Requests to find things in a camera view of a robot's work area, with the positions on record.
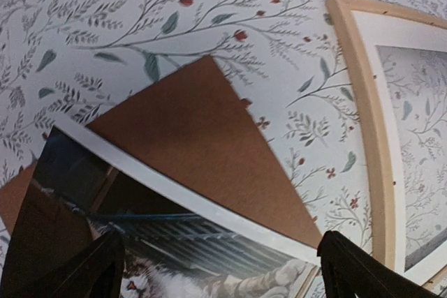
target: black object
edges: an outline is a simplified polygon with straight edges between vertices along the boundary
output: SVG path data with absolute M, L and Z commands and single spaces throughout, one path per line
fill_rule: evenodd
M 434 298 L 430 291 L 389 270 L 339 232 L 318 246 L 327 298 Z
M 4 298 L 118 298 L 124 245 L 108 232 L 59 268 Z

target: white strip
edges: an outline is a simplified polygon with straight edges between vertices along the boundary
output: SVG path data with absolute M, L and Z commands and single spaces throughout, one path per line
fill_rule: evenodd
M 313 265 L 320 265 L 319 258 L 316 256 L 316 249 L 273 232 L 190 191 L 137 161 L 67 116 L 59 115 L 55 126 L 123 173 L 203 218 L 293 258 L 298 258 Z
M 353 16 L 356 19 L 358 30 L 369 58 L 369 64 L 373 74 L 377 76 L 375 82 L 385 119 L 393 179 L 396 182 L 394 188 L 396 215 L 395 271 L 422 285 L 447 264 L 447 245 L 446 243 L 440 245 L 426 258 L 405 272 L 406 205 L 404 166 L 393 104 L 388 93 L 386 77 L 383 73 L 382 62 L 376 46 L 383 45 L 447 52 L 447 30 L 428 24 L 374 13 L 353 11 Z

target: floral pattern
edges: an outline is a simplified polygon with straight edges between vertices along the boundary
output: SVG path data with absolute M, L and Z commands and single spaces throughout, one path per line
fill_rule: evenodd
M 319 229 L 371 252 L 359 117 L 324 1 L 0 0 L 0 184 L 36 160 L 56 112 L 86 124 L 211 54 Z
M 379 47 L 404 164 L 406 268 L 447 239 L 447 53 Z

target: picture frame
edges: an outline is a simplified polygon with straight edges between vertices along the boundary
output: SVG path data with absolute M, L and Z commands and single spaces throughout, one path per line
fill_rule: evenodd
M 373 256 L 422 285 L 447 265 L 447 241 L 406 270 L 404 165 L 377 46 L 447 52 L 447 21 L 375 0 L 327 0 L 351 78 L 372 206 Z

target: brown board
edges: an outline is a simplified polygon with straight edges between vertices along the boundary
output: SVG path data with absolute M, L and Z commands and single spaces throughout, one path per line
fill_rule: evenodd
M 314 248 L 321 240 L 289 178 L 212 57 L 142 90 L 89 128 L 237 214 Z M 30 176 L 27 172 L 16 177 L 0 190 L 0 215 L 8 230 Z

